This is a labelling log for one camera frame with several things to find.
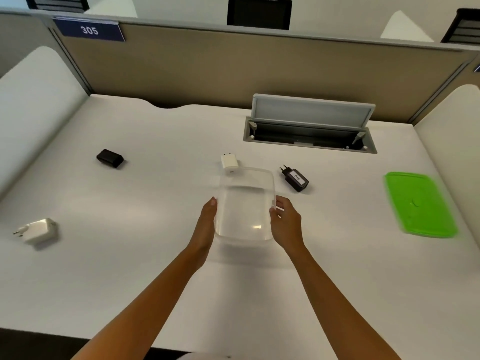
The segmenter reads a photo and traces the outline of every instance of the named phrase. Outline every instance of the person's left hand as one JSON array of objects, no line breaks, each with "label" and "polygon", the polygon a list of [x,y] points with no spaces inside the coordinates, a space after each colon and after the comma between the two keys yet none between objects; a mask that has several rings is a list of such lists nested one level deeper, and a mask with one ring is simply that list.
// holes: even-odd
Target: person's left hand
[{"label": "person's left hand", "polygon": [[197,225],[187,245],[188,250],[192,250],[195,254],[198,254],[199,267],[205,263],[208,251],[212,246],[213,236],[215,234],[213,219],[216,213],[217,200],[215,197],[212,197],[203,205]]}]

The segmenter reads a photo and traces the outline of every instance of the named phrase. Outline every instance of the white power adapter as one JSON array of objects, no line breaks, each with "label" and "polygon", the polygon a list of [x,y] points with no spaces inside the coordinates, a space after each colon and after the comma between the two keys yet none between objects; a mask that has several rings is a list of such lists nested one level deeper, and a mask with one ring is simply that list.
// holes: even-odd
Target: white power adapter
[{"label": "white power adapter", "polygon": [[229,170],[230,172],[232,172],[234,168],[238,168],[239,166],[237,157],[235,156],[235,154],[232,154],[230,152],[228,154],[223,154],[221,156],[221,160],[223,169],[225,169],[225,171]]},{"label": "white power adapter", "polygon": [[37,245],[57,236],[57,223],[51,218],[44,218],[22,226],[13,234],[20,237],[25,244]]}]

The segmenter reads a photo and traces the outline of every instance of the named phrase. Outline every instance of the forearm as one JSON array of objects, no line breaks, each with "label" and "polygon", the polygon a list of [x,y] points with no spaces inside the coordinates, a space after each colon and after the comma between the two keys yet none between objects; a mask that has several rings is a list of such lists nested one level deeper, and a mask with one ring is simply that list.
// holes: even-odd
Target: forearm
[{"label": "forearm", "polygon": [[141,360],[159,334],[189,279],[199,254],[183,250],[135,300],[106,325],[75,360]]},{"label": "forearm", "polygon": [[338,360],[399,360],[398,355],[357,312],[307,248],[288,253]]}]

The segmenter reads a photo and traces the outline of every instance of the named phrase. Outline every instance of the dark floor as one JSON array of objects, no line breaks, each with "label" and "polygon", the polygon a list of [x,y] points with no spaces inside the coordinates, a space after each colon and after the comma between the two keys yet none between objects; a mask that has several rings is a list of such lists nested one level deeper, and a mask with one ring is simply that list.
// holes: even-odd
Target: dark floor
[{"label": "dark floor", "polygon": [[[87,339],[0,328],[1,360],[70,360]],[[145,360],[176,360],[183,351],[152,347]]]}]

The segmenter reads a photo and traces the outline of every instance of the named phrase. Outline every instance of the hand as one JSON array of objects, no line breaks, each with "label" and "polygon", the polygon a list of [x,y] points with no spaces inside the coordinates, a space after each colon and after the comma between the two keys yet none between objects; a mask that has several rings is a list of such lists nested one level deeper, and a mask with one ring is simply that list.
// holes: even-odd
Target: hand
[{"label": "hand", "polygon": [[276,196],[276,204],[279,208],[271,207],[270,224],[275,241],[291,255],[305,248],[302,237],[302,217],[293,208],[288,198]]},{"label": "hand", "polygon": [[185,249],[193,252],[198,257],[199,268],[205,263],[210,247],[212,246],[213,236],[215,234],[213,219],[216,213],[217,200],[215,197],[212,197],[203,205],[193,235]]}]

